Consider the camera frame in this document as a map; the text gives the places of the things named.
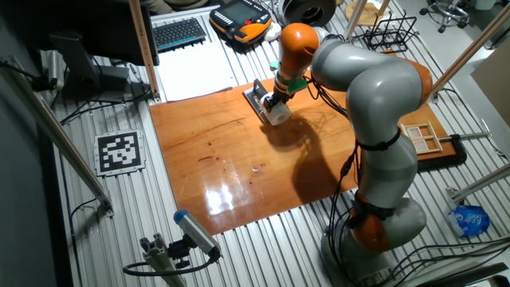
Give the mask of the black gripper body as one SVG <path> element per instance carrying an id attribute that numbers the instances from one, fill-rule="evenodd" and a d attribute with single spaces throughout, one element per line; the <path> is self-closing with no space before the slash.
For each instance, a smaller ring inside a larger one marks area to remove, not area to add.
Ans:
<path id="1" fill-rule="evenodd" d="M 293 93 L 288 93 L 286 90 L 282 91 L 278 88 L 274 88 L 271 102 L 273 106 L 276 106 L 279 103 L 286 104 L 293 97 Z"/>

